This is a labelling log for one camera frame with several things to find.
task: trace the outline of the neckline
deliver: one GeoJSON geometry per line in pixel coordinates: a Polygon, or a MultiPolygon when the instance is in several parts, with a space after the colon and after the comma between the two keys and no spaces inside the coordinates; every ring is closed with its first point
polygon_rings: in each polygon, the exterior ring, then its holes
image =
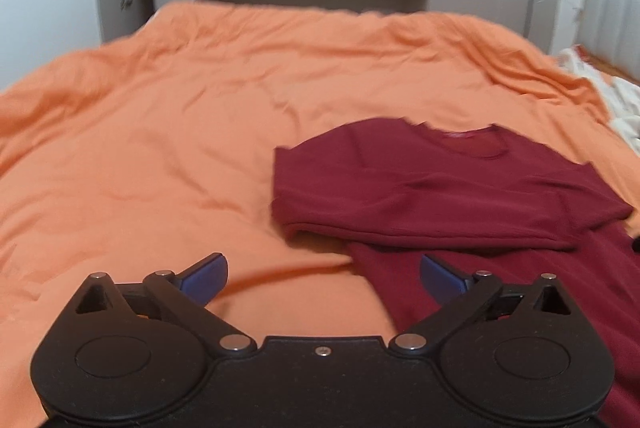
{"type": "Polygon", "coordinates": [[[411,128],[411,130],[420,136],[421,139],[428,141],[430,144],[434,145],[436,148],[440,148],[441,150],[446,150],[447,152],[454,153],[460,155],[462,157],[471,158],[471,159],[496,159],[498,157],[502,157],[506,153],[509,152],[509,145],[504,137],[502,131],[504,130],[501,126],[492,123],[489,126],[484,128],[478,128],[476,130],[465,130],[463,132],[456,130],[441,130],[439,128],[433,128],[429,126],[427,122],[413,124],[403,119],[403,121],[411,128]],[[474,155],[470,153],[461,152],[454,148],[447,146],[442,141],[438,140],[436,135],[448,135],[448,134],[492,134],[500,143],[500,148],[496,153],[491,153],[489,155],[474,155]]]}

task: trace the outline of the white blanket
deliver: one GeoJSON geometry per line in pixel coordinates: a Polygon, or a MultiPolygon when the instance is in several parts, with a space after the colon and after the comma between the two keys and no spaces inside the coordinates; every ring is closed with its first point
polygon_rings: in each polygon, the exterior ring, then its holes
{"type": "Polygon", "coordinates": [[[609,109],[609,126],[640,155],[640,87],[615,76],[607,85],[600,71],[583,62],[573,49],[560,51],[558,64],[593,84],[609,109]]]}

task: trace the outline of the blue gripper pad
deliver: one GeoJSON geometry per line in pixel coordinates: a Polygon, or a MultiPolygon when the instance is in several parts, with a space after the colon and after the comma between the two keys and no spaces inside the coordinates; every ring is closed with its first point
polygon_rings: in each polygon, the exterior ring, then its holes
{"type": "Polygon", "coordinates": [[[420,261],[420,281],[440,305],[464,294],[471,286],[470,279],[461,278],[426,255],[420,261]]]}
{"type": "Polygon", "coordinates": [[[188,274],[180,282],[180,291],[198,305],[205,306],[226,285],[228,277],[226,258],[218,255],[193,272],[187,270],[185,273],[188,274]]]}

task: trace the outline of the white padded panel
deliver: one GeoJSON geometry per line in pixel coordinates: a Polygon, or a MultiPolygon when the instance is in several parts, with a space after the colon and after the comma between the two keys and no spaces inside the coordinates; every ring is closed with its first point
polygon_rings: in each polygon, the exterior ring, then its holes
{"type": "Polygon", "coordinates": [[[613,64],[640,80],[640,0],[627,0],[625,21],[613,64]]]}
{"type": "Polygon", "coordinates": [[[593,53],[611,65],[616,63],[616,52],[625,24],[627,2],[628,0],[604,0],[596,49],[593,53]]]}
{"type": "Polygon", "coordinates": [[[598,43],[604,3],[605,0],[586,0],[582,10],[582,21],[580,22],[580,29],[578,29],[577,42],[593,53],[595,53],[598,43]]]}

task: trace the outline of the long-sleeve shirt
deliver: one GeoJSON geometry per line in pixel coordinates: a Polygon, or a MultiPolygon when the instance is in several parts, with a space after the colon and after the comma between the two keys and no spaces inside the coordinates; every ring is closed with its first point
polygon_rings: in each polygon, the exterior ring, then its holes
{"type": "Polygon", "coordinates": [[[419,280],[425,252],[513,283],[558,274],[616,361],[604,417],[640,426],[640,256],[621,222],[633,209],[593,166],[497,125],[376,118],[278,148],[274,168],[285,234],[346,240],[399,330],[437,309],[419,280]]]}

